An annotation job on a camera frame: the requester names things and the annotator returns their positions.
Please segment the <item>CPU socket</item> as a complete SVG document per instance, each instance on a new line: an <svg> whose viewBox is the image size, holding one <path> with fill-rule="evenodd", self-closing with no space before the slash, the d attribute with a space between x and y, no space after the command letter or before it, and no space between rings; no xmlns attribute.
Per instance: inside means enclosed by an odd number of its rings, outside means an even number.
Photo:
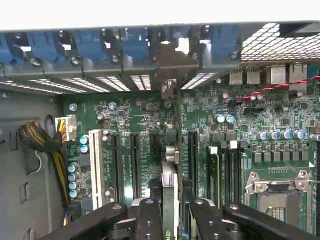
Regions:
<svg viewBox="0 0 320 240"><path fill-rule="evenodd" d="M263 178L257 171L250 172L243 202L277 220L314 233L313 187L306 170L283 179Z"/></svg>

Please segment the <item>white expansion slot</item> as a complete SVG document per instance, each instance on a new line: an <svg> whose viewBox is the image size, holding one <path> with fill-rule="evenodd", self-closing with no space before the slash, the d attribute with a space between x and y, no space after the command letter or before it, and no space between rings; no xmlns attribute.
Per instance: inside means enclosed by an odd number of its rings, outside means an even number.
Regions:
<svg viewBox="0 0 320 240"><path fill-rule="evenodd" d="M106 204L106 180L102 135L102 131L99 129L89 131L91 188L94 211Z"/></svg>

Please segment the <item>black RAM slot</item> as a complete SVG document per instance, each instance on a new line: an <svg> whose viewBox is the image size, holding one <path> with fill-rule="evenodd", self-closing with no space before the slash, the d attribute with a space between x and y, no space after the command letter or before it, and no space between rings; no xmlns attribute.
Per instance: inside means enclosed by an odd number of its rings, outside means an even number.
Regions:
<svg viewBox="0 0 320 240"><path fill-rule="evenodd" d="M230 152L230 179L231 199L233 202L240 202L242 199L242 162L239 149Z"/></svg>
<svg viewBox="0 0 320 240"><path fill-rule="evenodd" d="M230 198L229 194L229 152L227 149L221 150L222 156L222 179L223 179L223 200L224 203L227 203Z"/></svg>

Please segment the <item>short black expansion slot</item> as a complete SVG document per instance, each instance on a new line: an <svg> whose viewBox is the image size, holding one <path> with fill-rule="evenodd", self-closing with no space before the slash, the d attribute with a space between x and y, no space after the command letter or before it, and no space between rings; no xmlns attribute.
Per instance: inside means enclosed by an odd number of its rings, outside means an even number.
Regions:
<svg viewBox="0 0 320 240"><path fill-rule="evenodd" d="M159 160L161 157L161 144L158 133L151 133L149 136L150 141L150 156L153 159Z"/></svg>

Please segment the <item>white power connector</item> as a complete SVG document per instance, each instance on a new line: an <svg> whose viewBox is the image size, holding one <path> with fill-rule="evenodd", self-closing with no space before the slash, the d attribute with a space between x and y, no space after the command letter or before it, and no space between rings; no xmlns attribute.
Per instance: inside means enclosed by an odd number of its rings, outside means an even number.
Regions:
<svg viewBox="0 0 320 240"><path fill-rule="evenodd" d="M61 134L62 143L77 139L77 122L75 116L55 118L56 133Z"/></svg>

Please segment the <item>green motherboard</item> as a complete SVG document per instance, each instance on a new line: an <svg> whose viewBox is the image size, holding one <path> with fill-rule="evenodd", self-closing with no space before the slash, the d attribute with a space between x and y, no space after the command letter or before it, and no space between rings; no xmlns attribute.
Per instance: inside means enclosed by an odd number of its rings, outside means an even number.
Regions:
<svg viewBox="0 0 320 240"><path fill-rule="evenodd" d="M158 200L162 214L162 162L164 131L160 123L169 117L158 92L70 95L63 99L66 117L75 117L77 135L67 144L68 194L83 214L93 212L89 131L101 130L106 204L116 202L112 135L120 134L124 205L134 199L131 133L140 136L142 198ZM310 180L320 181L320 68L302 68L292 83L276 86L233 83L218 79L202 90L186 85L181 92L182 177L180 183L179 240L196 238L189 201L206 199L218 209L244 204L249 173L284 179L306 170ZM198 195L189 179L188 132L198 133ZM151 157L150 134L158 133L160 158ZM224 203L222 149L229 154L229 200ZM232 201L231 150L241 151L241 201ZM320 184L313 189L312 235L320 240Z"/></svg>

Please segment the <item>black open PC case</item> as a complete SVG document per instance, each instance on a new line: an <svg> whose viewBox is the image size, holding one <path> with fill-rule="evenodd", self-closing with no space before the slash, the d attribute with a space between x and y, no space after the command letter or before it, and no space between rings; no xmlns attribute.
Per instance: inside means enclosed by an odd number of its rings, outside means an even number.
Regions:
<svg viewBox="0 0 320 240"><path fill-rule="evenodd" d="M212 25L238 25L237 59L213 60ZM149 56L134 60L122 48L121 29L147 28ZM80 56L74 30L106 29L108 60ZM34 56L29 32L59 32L66 60ZM39 240L87 215L68 194L67 144L55 118L66 117L64 97L160 93L155 82L161 45L176 46L195 61L183 88L195 91L217 80L260 87L299 80L303 67L320 69L320 20L311 22L197 23L23 30L12 37L15 65L0 63L0 240Z"/></svg>

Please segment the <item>blue slot latch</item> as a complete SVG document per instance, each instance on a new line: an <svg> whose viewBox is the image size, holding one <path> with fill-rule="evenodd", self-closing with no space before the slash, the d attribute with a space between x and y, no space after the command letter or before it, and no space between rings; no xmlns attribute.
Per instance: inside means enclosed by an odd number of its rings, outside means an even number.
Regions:
<svg viewBox="0 0 320 240"><path fill-rule="evenodd" d="M225 58L235 60L240 56L242 41L238 25L211 25L209 27L209 39L213 60Z"/></svg>
<svg viewBox="0 0 320 240"><path fill-rule="evenodd" d="M66 61L66 51L58 31L34 31L26 35L35 57L50 64Z"/></svg>
<svg viewBox="0 0 320 240"><path fill-rule="evenodd" d="M149 56L148 29L145 27L127 27L120 30L121 45L124 53L134 60Z"/></svg>
<svg viewBox="0 0 320 240"><path fill-rule="evenodd" d="M0 63L9 66L14 66L17 63L13 54L13 46L12 37L6 33L0 33Z"/></svg>
<svg viewBox="0 0 320 240"><path fill-rule="evenodd" d="M107 61L109 51L106 45L107 31L104 28L73 30L72 35L81 57L93 63Z"/></svg>

